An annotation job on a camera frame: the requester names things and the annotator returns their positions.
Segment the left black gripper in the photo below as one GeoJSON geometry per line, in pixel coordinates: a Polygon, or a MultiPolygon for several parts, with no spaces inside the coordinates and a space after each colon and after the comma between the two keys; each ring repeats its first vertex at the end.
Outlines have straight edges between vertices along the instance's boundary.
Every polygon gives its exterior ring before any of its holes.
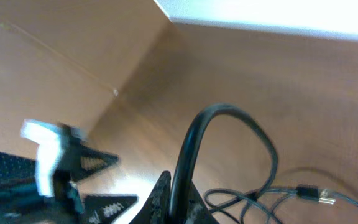
{"type": "Polygon", "coordinates": [[[85,212],[75,182],[118,165],[119,156],[79,145],[72,150],[70,173],[53,175],[55,196],[40,196],[34,160],[0,152],[0,223],[79,223],[85,212]]]}

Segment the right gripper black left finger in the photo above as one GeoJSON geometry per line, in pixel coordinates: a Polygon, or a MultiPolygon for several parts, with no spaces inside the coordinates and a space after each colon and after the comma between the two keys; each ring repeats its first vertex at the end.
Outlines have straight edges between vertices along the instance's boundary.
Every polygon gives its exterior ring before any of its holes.
{"type": "Polygon", "coordinates": [[[130,224],[165,224],[167,223],[170,203],[171,173],[163,171],[154,185],[149,197],[139,213],[130,224]]]}

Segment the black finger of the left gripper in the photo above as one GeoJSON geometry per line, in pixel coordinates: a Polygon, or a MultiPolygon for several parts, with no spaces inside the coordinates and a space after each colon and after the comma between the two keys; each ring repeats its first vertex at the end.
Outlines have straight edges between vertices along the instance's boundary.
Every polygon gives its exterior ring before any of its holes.
{"type": "Polygon", "coordinates": [[[87,195],[82,224],[110,224],[138,201],[136,194],[87,195]]]}

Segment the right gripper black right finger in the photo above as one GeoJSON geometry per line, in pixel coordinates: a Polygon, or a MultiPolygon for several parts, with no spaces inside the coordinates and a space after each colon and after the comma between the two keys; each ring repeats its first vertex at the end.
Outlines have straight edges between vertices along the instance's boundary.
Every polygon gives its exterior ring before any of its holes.
{"type": "Polygon", "coordinates": [[[188,211],[184,224],[218,224],[206,207],[194,183],[191,184],[188,196],[188,211]]]}

